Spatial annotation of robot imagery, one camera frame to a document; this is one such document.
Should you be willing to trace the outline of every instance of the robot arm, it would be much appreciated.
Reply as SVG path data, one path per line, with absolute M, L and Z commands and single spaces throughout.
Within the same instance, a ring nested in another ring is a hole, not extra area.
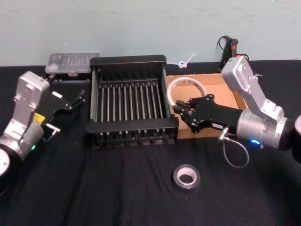
M 192 132 L 198 133 L 209 127 L 222 131 L 220 140 L 226 133 L 231 133 L 260 146 L 279 150 L 292 147 L 294 158 L 301 162 L 301 117 L 297 121 L 284 117 L 283 109 L 265 97 L 257 75 L 243 56 L 231 58 L 223 68 L 222 76 L 232 91 L 238 91 L 244 97 L 249 109 L 218 105 L 213 94 L 186 103 L 177 101 L 174 111 Z
M 52 135 L 60 129 L 51 125 L 59 113 L 71 114 L 85 100 L 82 91 L 74 102 L 69 103 L 62 95 L 49 92 L 50 84 L 32 72 L 19 77 L 13 117 L 0 137 L 0 193 L 11 179 L 16 177 L 22 161 L 50 128 Z

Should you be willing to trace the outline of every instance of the zip tie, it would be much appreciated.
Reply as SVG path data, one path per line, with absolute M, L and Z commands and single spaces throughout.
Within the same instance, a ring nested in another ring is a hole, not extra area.
M 186 60 L 186 61 L 181 60 L 181 61 L 178 62 L 178 63 L 176 63 L 176 62 L 167 62 L 167 64 L 169 64 L 169 65 L 178 65 L 179 68 L 184 68 L 184 67 L 186 68 L 186 67 L 187 67 L 187 64 L 190 62 L 190 60 L 193 59 L 193 57 L 194 57 L 195 55 L 196 55 L 196 54 L 193 53 L 193 54 L 191 55 L 191 57 L 189 57 L 188 60 Z

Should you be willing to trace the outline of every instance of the black dish rack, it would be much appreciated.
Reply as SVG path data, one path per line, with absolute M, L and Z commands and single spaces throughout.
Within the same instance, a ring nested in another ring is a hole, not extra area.
M 90 61 L 92 146 L 174 143 L 179 120 L 166 97 L 166 57 L 97 57 Z

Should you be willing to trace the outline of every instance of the yellow label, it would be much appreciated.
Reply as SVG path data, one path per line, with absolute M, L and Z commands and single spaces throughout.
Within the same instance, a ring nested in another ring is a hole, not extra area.
M 43 115 L 35 113 L 33 120 L 35 120 L 37 123 L 41 124 L 45 120 L 45 117 Z

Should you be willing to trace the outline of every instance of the light blue wall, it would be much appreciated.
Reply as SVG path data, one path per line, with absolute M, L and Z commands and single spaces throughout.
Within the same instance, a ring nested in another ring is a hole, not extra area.
M 0 0 L 1 66 L 95 50 L 218 61 L 224 34 L 253 60 L 300 59 L 301 0 Z

